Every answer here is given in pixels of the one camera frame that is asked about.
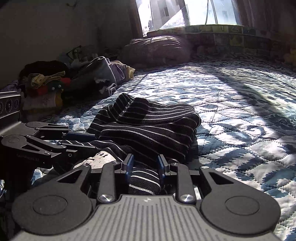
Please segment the black white striped garment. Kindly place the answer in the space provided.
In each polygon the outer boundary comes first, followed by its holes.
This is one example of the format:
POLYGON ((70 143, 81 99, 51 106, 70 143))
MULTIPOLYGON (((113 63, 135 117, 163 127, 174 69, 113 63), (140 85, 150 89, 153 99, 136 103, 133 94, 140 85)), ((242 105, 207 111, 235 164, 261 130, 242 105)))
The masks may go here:
POLYGON ((128 154, 135 158, 128 192, 134 195, 157 195, 161 192, 158 156, 174 162, 184 162, 201 118, 188 104, 160 104, 144 98, 121 94, 114 104, 103 107, 93 119, 88 133, 96 139, 90 142, 62 141, 63 144, 95 146, 88 153, 90 164, 123 161, 128 154))

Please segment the red plush toy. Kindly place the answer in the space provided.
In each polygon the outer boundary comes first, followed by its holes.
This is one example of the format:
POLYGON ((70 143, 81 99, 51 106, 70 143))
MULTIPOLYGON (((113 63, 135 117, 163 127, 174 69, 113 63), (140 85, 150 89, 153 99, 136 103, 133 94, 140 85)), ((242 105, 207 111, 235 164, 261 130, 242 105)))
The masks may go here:
POLYGON ((70 78, 61 78, 55 80, 48 80, 42 83, 37 89, 36 93, 38 96, 42 96, 54 91, 62 91, 65 87, 71 83, 70 78))

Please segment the olive yellow cloth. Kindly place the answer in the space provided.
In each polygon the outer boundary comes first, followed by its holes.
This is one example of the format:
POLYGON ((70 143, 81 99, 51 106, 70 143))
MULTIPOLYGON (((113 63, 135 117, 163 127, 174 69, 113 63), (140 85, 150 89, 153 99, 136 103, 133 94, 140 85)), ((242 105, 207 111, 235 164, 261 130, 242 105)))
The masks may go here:
POLYGON ((32 88, 38 89, 41 86, 45 86, 51 81, 61 81, 62 77, 65 74, 65 71, 61 71, 50 76, 44 76, 43 74, 31 74, 30 84, 32 88))

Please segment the blue white quilted bedspread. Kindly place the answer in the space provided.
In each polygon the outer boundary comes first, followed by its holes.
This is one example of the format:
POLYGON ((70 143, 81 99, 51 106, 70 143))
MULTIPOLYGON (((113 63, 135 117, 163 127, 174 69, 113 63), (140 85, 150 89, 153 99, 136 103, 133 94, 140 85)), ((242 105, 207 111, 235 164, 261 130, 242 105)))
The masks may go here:
POLYGON ((275 234, 295 240, 295 73, 266 61, 205 59, 139 71, 104 100, 44 117, 74 132, 94 130, 95 117, 123 94, 163 105, 189 104, 201 118, 188 156, 276 199, 275 234))

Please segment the mauve rolled duvet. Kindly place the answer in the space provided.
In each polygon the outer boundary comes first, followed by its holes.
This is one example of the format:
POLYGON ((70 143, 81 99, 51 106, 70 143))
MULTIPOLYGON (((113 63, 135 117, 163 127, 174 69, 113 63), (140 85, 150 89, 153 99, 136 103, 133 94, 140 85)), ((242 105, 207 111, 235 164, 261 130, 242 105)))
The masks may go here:
POLYGON ((189 62, 192 45, 178 36, 132 39, 123 47, 119 61, 135 68, 178 65, 189 62))

